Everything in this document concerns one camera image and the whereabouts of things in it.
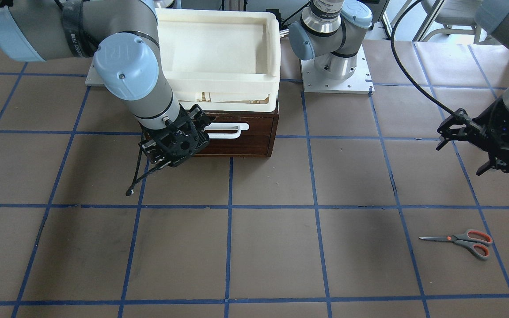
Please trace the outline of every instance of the drawer handle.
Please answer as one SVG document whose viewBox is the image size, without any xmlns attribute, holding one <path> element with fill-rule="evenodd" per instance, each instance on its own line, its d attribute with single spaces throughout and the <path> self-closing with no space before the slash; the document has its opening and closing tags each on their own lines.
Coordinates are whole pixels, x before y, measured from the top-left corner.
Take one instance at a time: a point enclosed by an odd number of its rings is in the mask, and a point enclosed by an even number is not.
<svg viewBox="0 0 509 318">
<path fill-rule="evenodd" d="M 241 131 L 248 129 L 248 123 L 212 123 L 205 128 L 205 130 L 236 130 L 234 133 L 210 133 L 211 139 L 237 139 Z"/>
</svg>

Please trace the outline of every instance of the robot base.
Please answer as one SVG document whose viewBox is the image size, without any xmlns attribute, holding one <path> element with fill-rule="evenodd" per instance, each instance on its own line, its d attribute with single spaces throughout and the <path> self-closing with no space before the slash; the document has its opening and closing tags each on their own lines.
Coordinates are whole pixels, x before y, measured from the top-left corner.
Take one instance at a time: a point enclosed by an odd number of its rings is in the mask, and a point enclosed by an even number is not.
<svg viewBox="0 0 509 318">
<path fill-rule="evenodd" d="M 334 80 L 324 77 L 315 69 L 313 60 L 301 61 L 301 76 L 304 91 L 307 93 L 345 93 L 368 94 L 374 92 L 374 85 L 368 70 L 368 63 L 361 48 L 357 53 L 358 64 L 353 75 L 346 80 Z"/>
</svg>

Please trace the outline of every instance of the orange scissors handle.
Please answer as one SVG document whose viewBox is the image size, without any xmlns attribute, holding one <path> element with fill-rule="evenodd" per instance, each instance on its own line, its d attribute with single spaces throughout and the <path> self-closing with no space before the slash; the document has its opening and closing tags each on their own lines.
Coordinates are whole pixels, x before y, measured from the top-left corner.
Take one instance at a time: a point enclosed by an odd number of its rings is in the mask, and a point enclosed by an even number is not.
<svg viewBox="0 0 509 318">
<path fill-rule="evenodd" d="M 485 261 L 488 259 L 488 256 L 490 255 L 490 251 L 488 250 L 488 247 L 486 245 L 483 245 L 480 243 L 475 243 L 475 242 L 470 242 L 468 240 L 460 240 L 460 239 L 456 240 L 453 243 L 466 248 L 467 250 L 469 250 L 469 252 L 471 252 L 472 255 L 474 255 L 479 260 Z"/>
<path fill-rule="evenodd" d="M 492 238 L 488 234 L 478 230 L 467 230 L 463 234 L 454 235 L 454 237 L 458 240 L 466 240 L 468 242 L 479 243 L 485 246 L 490 246 L 493 243 Z"/>
</svg>

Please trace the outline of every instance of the wooden cabinet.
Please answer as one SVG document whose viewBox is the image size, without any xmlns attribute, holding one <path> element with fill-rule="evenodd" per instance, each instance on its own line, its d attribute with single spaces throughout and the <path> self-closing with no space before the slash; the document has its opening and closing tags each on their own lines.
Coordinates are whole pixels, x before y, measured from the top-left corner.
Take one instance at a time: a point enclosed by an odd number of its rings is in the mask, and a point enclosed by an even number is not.
<svg viewBox="0 0 509 318">
<path fill-rule="evenodd" d="M 211 139 L 200 156 L 227 157 L 270 157 L 276 138 L 278 125 L 278 105 L 272 113 L 253 111 L 206 111 L 208 116 L 216 117 L 215 122 L 248 123 L 249 129 L 242 131 L 237 139 Z"/>
</svg>

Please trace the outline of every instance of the white plastic bin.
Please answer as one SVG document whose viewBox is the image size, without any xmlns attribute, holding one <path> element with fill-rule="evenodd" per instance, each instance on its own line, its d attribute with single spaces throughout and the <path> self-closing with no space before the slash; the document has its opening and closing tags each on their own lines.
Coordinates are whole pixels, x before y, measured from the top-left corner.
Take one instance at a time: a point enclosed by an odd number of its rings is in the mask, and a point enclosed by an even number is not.
<svg viewBox="0 0 509 318">
<path fill-rule="evenodd" d="M 157 9 L 162 70 L 185 108 L 274 111 L 280 39 L 268 12 Z"/>
</svg>

